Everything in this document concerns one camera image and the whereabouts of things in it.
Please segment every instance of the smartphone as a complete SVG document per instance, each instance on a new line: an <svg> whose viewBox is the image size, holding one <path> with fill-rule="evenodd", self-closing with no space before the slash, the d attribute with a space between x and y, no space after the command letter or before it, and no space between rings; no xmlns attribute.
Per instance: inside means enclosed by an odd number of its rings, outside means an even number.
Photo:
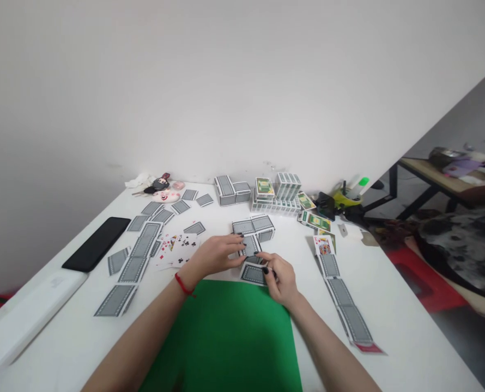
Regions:
<svg viewBox="0 0 485 392"><path fill-rule="evenodd" d="M101 261L130 224L131 219L108 218L63 264L63 268L90 272Z"/></svg>

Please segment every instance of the yellow cup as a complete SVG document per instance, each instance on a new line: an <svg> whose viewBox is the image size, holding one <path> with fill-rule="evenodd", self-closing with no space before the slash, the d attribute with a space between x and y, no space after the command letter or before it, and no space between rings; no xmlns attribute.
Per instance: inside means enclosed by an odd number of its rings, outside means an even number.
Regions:
<svg viewBox="0 0 485 392"><path fill-rule="evenodd" d="M344 204L344 207L351 207L353 205L358 205L362 203L362 195L359 196L358 200L351 200L348 199L346 196L342 194L342 188L339 188L337 192L332 196L335 200L335 206L340 207L341 204Z"/></svg>

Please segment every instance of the white device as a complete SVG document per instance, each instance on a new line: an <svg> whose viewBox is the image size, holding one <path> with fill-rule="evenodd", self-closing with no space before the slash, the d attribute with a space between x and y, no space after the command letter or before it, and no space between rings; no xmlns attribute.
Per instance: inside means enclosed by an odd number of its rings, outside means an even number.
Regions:
<svg viewBox="0 0 485 392"><path fill-rule="evenodd" d="M0 371L14 361L87 277L83 272L60 269L0 320Z"/></svg>

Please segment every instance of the keys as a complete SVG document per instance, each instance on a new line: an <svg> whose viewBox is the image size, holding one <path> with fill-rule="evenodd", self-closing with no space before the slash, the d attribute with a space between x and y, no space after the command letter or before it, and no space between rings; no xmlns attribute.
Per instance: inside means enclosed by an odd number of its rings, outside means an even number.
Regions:
<svg viewBox="0 0 485 392"><path fill-rule="evenodd" d="M135 195L138 195L138 194L145 194L145 193L154 194L155 192L157 192L157 190L154 187L148 187L143 191L132 193L132 196L135 196Z"/></svg>

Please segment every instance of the green sheet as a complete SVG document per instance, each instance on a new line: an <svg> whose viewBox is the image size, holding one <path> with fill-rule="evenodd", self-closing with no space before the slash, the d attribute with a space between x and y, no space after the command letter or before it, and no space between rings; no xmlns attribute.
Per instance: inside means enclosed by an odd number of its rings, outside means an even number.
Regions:
<svg viewBox="0 0 485 392"><path fill-rule="evenodd" d="M301 391L292 324L267 287L203 280L140 389Z"/></svg>

